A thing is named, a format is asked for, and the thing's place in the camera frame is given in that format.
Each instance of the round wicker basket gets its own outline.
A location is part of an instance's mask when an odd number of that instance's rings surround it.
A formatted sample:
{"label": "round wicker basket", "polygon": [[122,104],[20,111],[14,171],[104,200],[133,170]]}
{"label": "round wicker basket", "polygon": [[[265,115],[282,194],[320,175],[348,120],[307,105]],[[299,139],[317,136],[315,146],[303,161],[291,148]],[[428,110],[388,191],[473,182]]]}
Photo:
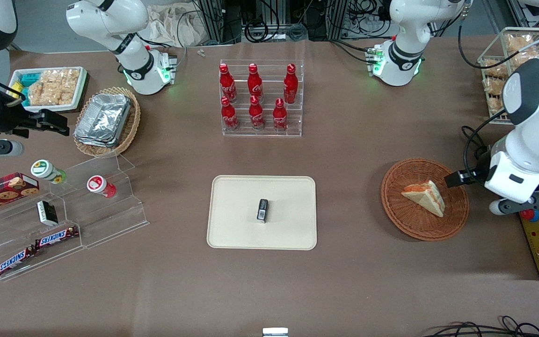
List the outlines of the round wicker basket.
{"label": "round wicker basket", "polygon": [[[126,149],[128,149],[128,146],[130,146],[130,143],[132,143],[134,136],[136,136],[137,134],[138,124],[141,121],[141,107],[139,107],[137,98],[134,96],[134,94],[124,88],[113,87],[103,89],[97,94],[123,94],[126,97],[130,98],[132,104],[130,106],[128,118],[126,119],[126,123],[124,124],[124,129],[122,130],[122,135],[120,136],[120,143],[117,147],[95,147],[93,145],[86,145],[80,143],[76,138],[74,138],[74,142],[77,148],[79,148],[79,150],[86,155],[100,156],[108,154],[112,151],[115,151],[116,154],[121,154],[122,152],[126,151]],[[80,120],[84,115],[84,111],[86,111],[86,108],[88,107],[88,104],[91,102],[93,97],[95,97],[95,95],[89,98],[88,101],[83,105],[76,124],[80,123]]]}
{"label": "round wicker basket", "polygon": [[[392,222],[404,233],[423,241],[440,241],[460,231],[469,215],[469,199],[462,187],[448,188],[444,177],[452,172],[439,162],[411,158],[391,167],[381,184],[381,201]],[[444,200],[440,218],[401,194],[406,186],[431,180]]]}

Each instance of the table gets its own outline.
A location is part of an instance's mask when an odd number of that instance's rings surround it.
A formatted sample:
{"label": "table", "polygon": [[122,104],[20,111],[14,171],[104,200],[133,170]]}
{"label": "table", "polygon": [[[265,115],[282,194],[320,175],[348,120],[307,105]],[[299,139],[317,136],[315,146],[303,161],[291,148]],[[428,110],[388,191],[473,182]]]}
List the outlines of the table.
{"label": "table", "polygon": [[[492,37],[467,38],[475,59]],[[376,41],[359,41],[373,45]],[[486,105],[479,72],[456,39],[435,38],[415,79],[393,88],[329,43],[241,43],[189,51],[175,86],[138,96],[143,118],[124,154],[151,224],[58,263],[0,282],[0,335],[258,336],[286,326],[294,337],[420,336],[498,315],[539,326],[539,281],[515,216],[488,211],[496,196],[467,188],[469,219],[455,237],[418,242],[381,207],[387,169],[420,156],[462,167],[463,124]],[[176,51],[178,57],[182,51]],[[222,136],[218,63],[300,59],[306,65],[301,139]],[[12,68],[84,66],[87,96],[126,86],[107,52],[11,53]],[[70,115],[73,124],[76,115]],[[492,125],[494,142],[510,130]],[[89,157],[72,138],[32,132],[26,153],[0,158],[0,176],[47,158],[60,168]],[[317,183],[312,251],[212,249],[205,241],[217,175],[306,175]]]}

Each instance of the sandwich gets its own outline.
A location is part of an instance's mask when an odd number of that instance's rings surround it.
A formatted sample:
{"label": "sandwich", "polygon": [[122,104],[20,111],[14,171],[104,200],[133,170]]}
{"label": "sandwich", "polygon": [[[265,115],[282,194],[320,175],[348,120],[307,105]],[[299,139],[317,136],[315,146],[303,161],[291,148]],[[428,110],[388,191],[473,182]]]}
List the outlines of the sandwich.
{"label": "sandwich", "polygon": [[401,194],[415,201],[434,215],[444,216],[444,201],[433,181],[415,183],[404,188]]}

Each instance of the cookie box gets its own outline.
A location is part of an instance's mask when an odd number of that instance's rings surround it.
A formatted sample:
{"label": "cookie box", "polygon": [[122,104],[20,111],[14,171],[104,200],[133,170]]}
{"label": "cookie box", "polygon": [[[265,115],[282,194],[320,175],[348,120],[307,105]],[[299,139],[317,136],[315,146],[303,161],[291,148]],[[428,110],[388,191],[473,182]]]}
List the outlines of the cookie box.
{"label": "cookie box", "polygon": [[16,172],[0,178],[0,205],[38,192],[39,183],[22,173]]}

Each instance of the clear acrylic bottle rack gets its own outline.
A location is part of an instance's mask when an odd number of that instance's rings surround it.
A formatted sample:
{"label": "clear acrylic bottle rack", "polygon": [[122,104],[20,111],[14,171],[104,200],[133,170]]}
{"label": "clear acrylic bottle rack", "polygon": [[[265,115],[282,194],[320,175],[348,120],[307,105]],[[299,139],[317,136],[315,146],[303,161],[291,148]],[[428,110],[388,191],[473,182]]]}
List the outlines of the clear acrylic bottle rack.
{"label": "clear acrylic bottle rack", "polygon": [[[36,239],[77,226],[79,237],[41,248],[37,254],[3,273],[0,281],[18,277],[38,267],[56,262],[60,258],[82,249],[95,247],[147,225],[143,203],[134,196],[126,171],[134,168],[124,156],[111,153],[70,167],[62,184],[41,183],[41,194],[22,198],[0,208],[0,263],[22,249],[34,245]],[[116,194],[105,198],[89,192],[87,180],[102,175],[116,186]],[[46,226],[39,222],[38,201],[54,205],[58,225]]]}
{"label": "clear acrylic bottle rack", "polygon": [[[240,128],[234,132],[226,130],[222,115],[218,113],[222,133],[224,136],[260,136],[260,137],[301,137],[303,130],[303,84],[305,68],[303,60],[246,60],[246,59],[223,59],[220,63],[225,63],[234,77],[237,100],[233,103],[234,110],[238,118]],[[248,93],[248,65],[257,64],[258,73],[263,80],[263,120],[265,128],[261,131],[253,130],[251,119],[248,114],[250,105],[250,95]],[[274,130],[273,111],[276,106],[276,98],[284,98],[284,77],[286,76],[286,66],[294,63],[297,66],[297,78],[299,86],[297,98],[294,104],[285,104],[287,111],[288,126],[286,131],[278,132]],[[220,98],[222,98],[222,86],[218,85]],[[218,112],[222,108],[218,100]]]}

